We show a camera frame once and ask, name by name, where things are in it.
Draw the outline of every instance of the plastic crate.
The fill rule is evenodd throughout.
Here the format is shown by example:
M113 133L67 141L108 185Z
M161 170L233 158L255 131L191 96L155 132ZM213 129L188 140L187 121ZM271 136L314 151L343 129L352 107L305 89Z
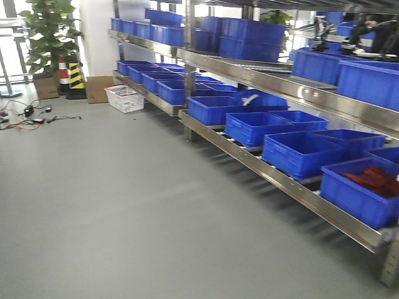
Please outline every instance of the plastic crate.
M251 95L259 95L248 104L251 112L281 111L288 109L287 100L285 98L271 95L270 93L262 92L257 89L240 90L234 94L234 97L243 100L244 98L249 98Z
M245 40L252 44L267 44L281 48L286 29L286 26L268 22L226 17L223 19L221 36L228 39Z
M227 113L249 112L249 107L233 97L190 97L188 114L204 125L225 125Z
M144 39L153 39L153 30L149 22L136 22L135 35Z
M122 31L123 27L122 27L122 20L118 19L116 17L112 17L111 18L111 29L115 30L115 31Z
M231 59L244 59L277 62L281 45L255 44L245 40L220 38L220 56Z
M136 34L136 22L131 20L122 20L122 32L134 36Z
M318 11L317 16L325 16L328 23L340 24L344 21L344 14L340 11Z
M121 75L124 75L124 76L129 75L128 67L131 65L156 66L156 64L153 64L152 62L140 61L140 60L118 60L117 65L118 65L118 73L120 73Z
M291 132L294 125L267 112L229 113L225 133L248 148L263 145L267 134Z
M399 196L386 199L342 176L342 173L359 174L371 165L377 165L394 178L399 174L399 166L387 169L372 158L325 166L320 195L373 229L380 229L398 220Z
M211 90L204 85L197 83L194 97L203 97L211 95ZM158 81L158 96L172 105L184 105L185 83L183 81Z
M357 57L342 54L314 52L309 48L296 51L292 75L315 81L338 84L339 73L343 60L361 60Z
M181 75L169 73L146 73L142 75L143 86L149 92L158 93L158 81L181 81Z
M143 65L132 65L128 67L129 79L138 84L143 83L143 73L167 73L170 71L157 66L143 66Z
M180 14L150 8L145 9L145 18L151 20L151 23L166 26L180 26L183 22L183 16Z
M214 96L225 96L231 97L238 91L238 88L223 83L204 83L206 87L209 87Z
M366 157L367 150L380 148L385 142L385 136L354 131L348 129L326 130L314 132L345 148L344 160L353 160Z
M153 40L162 44L183 47L185 44L185 30L183 27L158 26L153 27Z
M351 36L352 29L353 29L354 25L356 25L355 21L344 22L344 23L337 25L337 35L338 36ZM375 37L375 32L370 32L370 33L362 36L363 39L374 39L374 37Z
M203 17L201 21L201 30L220 36L222 32L222 23L222 17Z
M126 85L114 85L105 88L108 102L121 112L128 113L144 108L144 98Z
M341 146L311 132L293 132L264 137L262 159L294 179L322 174L321 166L342 161Z
M295 125L297 131L325 130L329 124L324 118L297 110L271 112Z
M399 111L399 64L341 62L338 94Z
M368 151L368 155L379 160L387 170L397 169L399 166L399 147L379 148Z

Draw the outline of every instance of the metal post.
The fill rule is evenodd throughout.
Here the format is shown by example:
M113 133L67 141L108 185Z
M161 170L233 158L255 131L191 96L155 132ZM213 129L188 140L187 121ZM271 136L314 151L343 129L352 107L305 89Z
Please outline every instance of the metal post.
M116 18L120 18L119 14L119 1L118 0L112 0L113 3L113 13ZM118 51L119 51L119 59L120 60L125 60L125 53L123 51L123 42L118 40Z

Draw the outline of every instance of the brown cardboard box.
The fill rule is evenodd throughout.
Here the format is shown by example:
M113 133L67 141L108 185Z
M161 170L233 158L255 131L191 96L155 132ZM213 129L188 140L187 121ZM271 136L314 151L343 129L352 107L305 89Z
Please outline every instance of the brown cardboard box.
M35 74L33 75L33 83L39 100L59 97L57 85L51 74Z
M104 88L114 84L113 76L88 77L86 82L87 103L108 103Z

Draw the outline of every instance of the white laundry basket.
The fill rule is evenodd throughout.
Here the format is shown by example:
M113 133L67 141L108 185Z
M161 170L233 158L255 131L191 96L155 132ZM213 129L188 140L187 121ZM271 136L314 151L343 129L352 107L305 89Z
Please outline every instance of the white laundry basket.
M126 85L114 85L105 88L108 102L114 108L124 112L133 112L144 108L144 98Z

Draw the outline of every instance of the power adapter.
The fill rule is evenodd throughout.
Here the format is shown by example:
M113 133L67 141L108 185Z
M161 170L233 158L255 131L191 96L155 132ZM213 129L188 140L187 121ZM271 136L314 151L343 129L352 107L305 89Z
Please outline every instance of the power adapter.
M28 105L24 109L24 114L25 114L26 117L30 117L33 114L33 106L32 105Z

